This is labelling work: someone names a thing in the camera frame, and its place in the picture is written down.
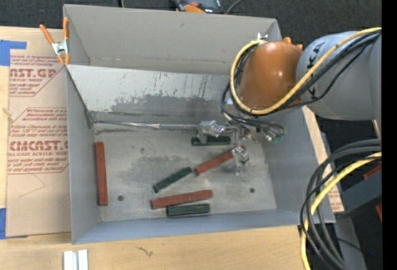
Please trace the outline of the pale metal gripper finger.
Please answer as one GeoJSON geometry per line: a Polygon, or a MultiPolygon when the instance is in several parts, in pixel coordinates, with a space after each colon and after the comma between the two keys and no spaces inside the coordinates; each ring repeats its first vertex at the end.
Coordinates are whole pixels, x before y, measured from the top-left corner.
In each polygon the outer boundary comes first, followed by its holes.
{"type": "Polygon", "coordinates": [[[242,173],[245,172],[249,165],[249,152],[243,145],[236,146],[232,149],[232,155],[234,159],[234,172],[242,173]]]}
{"type": "Polygon", "coordinates": [[[197,126],[198,140],[201,144],[216,143],[220,141],[220,136],[224,128],[219,126],[215,120],[202,121],[197,126]]]}

